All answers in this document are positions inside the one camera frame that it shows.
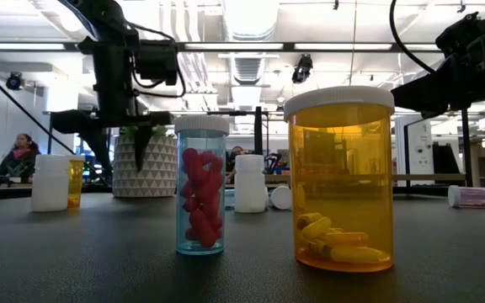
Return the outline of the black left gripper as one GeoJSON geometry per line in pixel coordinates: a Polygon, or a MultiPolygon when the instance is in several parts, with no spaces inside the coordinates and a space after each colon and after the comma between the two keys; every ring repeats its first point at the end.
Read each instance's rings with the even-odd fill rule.
{"type": "MultiPolygon", "coordinates": [[[[134,53],[140,47],[140,40],[134,45],[117,45],[113,42],[94,41],[86,38],[77,48],[93,57],[99,110],[93,118],[100,118],[108,126],[139,126],[134,134],[136,171],[143,168],[144,156],[152,137],[152,126],[170,125],[173,116],[167,111],[156,114],[140,114],[136,109],[136,97],[140,94],[133,87],[134,53]]],[[[109,159],[109,148],[106,145],[105,129],[88,126],[78,132],[84,139],[103,169],[106,183],[112,183],[113,167],[109,159]]]]}

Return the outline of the small amber medicine bottle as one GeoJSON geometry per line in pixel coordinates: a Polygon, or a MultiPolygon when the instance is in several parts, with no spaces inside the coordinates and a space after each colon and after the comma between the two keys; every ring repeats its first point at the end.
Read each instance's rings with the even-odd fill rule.
{"type": "Polygon", "coordinates": [[[67,208],[76,209],[80,206],[81,202],[85,157],[71,155],[67,156],[67,159],[69,161],[67,208]]]}

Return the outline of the white plastic medicine bottle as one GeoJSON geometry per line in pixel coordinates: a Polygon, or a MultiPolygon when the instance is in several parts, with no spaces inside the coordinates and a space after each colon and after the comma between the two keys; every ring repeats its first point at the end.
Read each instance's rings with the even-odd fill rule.
{"type": "Polygon", "coordinates": [[[264,156],[247,154],[236,158],[235,211],[260,213],[266,207],[264,156]]]}
{"type": "Polygon", "coordinates": [[[33,212],[62,211],[67,208],[69,160],[59,155],[37,155],[32,181],[33,212]]]}

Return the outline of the blue bottle with red capsules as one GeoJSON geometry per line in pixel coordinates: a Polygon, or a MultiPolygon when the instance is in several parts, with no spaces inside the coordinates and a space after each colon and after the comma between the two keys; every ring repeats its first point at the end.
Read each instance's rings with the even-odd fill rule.
{"type": "Polygon", "coordinates": [[[211,255],[224,250],[226,138],[229,122],[214,115],[175,120],[177,138],[176,250],[211,255]]]}

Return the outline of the pink medicine bottle white cap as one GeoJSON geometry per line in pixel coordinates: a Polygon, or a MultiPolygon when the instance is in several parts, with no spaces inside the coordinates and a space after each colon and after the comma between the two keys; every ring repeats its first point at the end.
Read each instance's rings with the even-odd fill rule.
{"type": "Polygon", "coordinates": [[[453,208],[485,209],[485,188],[451,185],[448,189],[448,200],[453,208]]]}

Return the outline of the purple medicine bottle white cap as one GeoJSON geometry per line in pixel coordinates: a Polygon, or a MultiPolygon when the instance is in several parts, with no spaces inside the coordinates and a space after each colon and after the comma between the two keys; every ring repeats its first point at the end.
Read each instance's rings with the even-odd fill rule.
{"type": "Polygon", "coordinates": [[[289,187],[281,185],[269,195],[269,204],[278,210],[290,210],[292,206],[292,193],[289,187]]]}

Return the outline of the succulent in triangle-patterned pot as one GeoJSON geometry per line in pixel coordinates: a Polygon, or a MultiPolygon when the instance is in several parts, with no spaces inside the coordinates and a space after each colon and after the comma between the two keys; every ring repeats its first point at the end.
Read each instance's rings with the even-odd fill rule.
{"type": "Polygon", "coordinates": [[[177,140],[164,126],[153,126],[143,168],[136,171],[134,134],[125,127],[115,138],[112,193],[116,198],[161,198],[172,196],[177,187],[177,140]]]}

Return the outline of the white cabinet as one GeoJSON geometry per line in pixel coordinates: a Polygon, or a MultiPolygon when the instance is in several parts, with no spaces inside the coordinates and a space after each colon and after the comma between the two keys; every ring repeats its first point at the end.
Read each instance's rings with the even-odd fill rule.
{"type": "Polygon", "coordinates": [[[394,122],[397,174],[433,174],[430,121],[423,120],[420,114],[416,114],[397,116],[394,122]]]}

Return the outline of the person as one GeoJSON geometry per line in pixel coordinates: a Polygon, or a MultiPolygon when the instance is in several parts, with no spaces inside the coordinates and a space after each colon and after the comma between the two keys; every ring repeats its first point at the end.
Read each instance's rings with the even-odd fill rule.
{"type": "Polygon", "coordinates": [[[38,145],[28,134],[16,137],[10,152],[0,163],[0,176],[20,178],[22,183],[29,182],[35,172],[35,159],[40,155],[38,145]]]}
{"type": "Polygon", "coordinates": [[[229,158],[227,158],[226,183],[233,183],[233,179],[236,174],[236,170],[235,170],[236,158],[244,154],[245,154],[245,150],[241,146],[234,146],[232,148],[230,156],[229,158]]]}

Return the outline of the large amber bottle yellow capsules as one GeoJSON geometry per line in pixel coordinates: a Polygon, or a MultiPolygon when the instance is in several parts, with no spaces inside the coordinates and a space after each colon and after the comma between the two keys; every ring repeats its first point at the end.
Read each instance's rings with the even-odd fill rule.
{"type": "Polygon", "coordinates": [[[390,92],[364,86],[285,103],[298,261],[351,273],[392,267],[394,109],[390,92]]]}

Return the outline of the black table mat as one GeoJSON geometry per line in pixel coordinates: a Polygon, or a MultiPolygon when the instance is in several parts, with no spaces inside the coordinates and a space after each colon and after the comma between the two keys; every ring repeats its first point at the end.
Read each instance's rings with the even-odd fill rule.
{"type": "Polygon", "coordinates": [[[373,274],[298,263],[278,210],[227,212],[224,252],[183,256],[175,210],[108,194],[56,213],[0,200],[0,302],[485,303],[485,210],[395,199],[395,265],[373,274]]]}

